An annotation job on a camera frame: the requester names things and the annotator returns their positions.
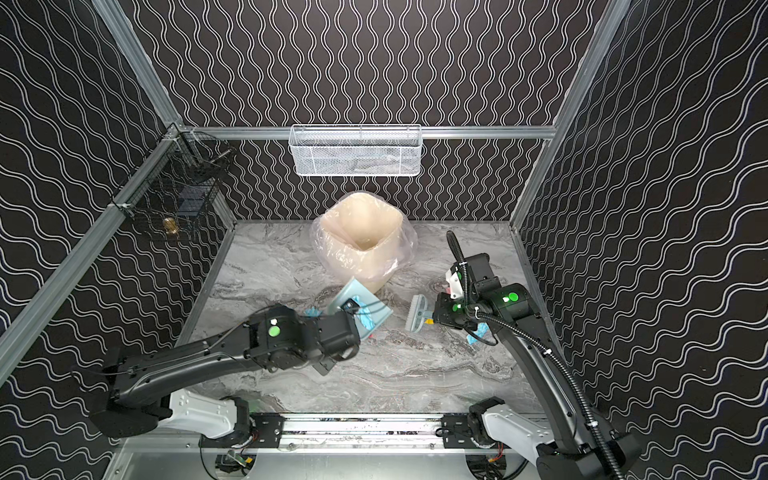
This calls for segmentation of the light teal plastic dustpan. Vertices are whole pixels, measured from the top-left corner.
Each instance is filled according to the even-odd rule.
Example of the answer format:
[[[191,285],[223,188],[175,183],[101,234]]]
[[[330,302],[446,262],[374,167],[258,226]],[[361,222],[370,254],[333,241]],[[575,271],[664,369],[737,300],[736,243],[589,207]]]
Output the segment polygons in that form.
[[[393,310],[352,278],[324,309],[326,315],[352,313],[361,340],[366,340],[392,314]]]

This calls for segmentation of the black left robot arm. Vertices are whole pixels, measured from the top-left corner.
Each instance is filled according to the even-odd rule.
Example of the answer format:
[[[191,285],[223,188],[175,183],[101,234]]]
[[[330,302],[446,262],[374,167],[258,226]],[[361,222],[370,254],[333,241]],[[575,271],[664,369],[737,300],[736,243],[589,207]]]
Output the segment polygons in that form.
[[[112,438],[167,428],[241,444],[252,432],[248,404],[196,394],[191,386],[259,370],[315,366],[326,372],[356,356],[359,308],[348,300],[332,314],[310,317],[277,304],[203,340],[147,355],[116,353],[98,373],[108,389],[92,400],[89,419]]]

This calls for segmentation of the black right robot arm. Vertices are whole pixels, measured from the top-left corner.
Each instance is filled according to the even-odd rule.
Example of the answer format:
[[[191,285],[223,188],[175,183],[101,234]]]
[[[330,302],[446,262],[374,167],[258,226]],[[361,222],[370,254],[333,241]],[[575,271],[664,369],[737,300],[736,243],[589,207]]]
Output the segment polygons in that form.
[[[486,401],[476,417],[478,444],[501,443],[534,464],[542,479],[623,479],[638,459],[637,438],[616,430],[592,406],[561,358],[528,290],[504,285],[487,254],[456,253],[447,272],[450,287],[438,295],[436,323],[472,339],[486,325],[487,344],[504,347],[539,400],[544,420],[535,421],[501,400]]]

